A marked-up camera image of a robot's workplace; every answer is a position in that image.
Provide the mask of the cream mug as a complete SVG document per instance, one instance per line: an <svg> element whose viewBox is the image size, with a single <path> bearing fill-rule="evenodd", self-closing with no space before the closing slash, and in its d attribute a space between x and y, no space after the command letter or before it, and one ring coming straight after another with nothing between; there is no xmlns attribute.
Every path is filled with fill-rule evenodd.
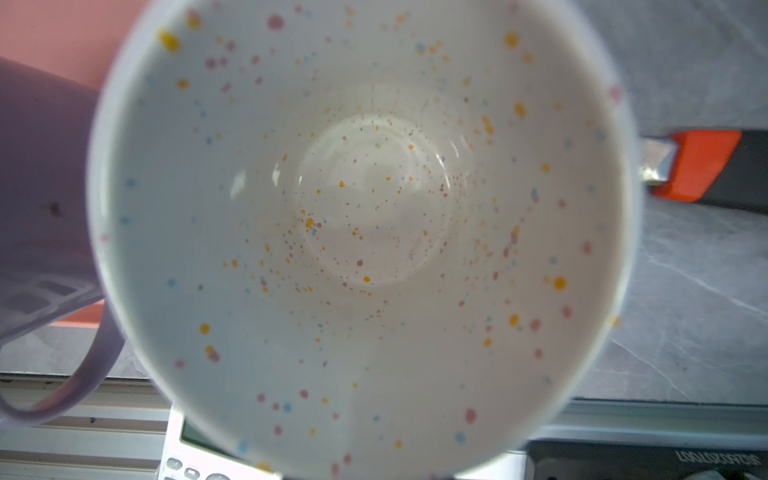
<svg viewBox="0 0 768 480"><path fill-rule="evenodd" d="M151 1L101 92L88 226L140 361L219 448L444 478L594 362L640 158L571 1Z"/></svg>

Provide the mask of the white mug purple handle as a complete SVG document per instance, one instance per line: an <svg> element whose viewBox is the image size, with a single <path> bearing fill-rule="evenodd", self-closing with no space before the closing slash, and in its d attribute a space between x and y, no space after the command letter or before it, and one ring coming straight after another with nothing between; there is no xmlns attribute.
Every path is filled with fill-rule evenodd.
<svg viewBox="0 0 768 480"><path fill-rule="evenodd" d="M103 299L86 209L97 94L1 62L1 342Z"/></svg>

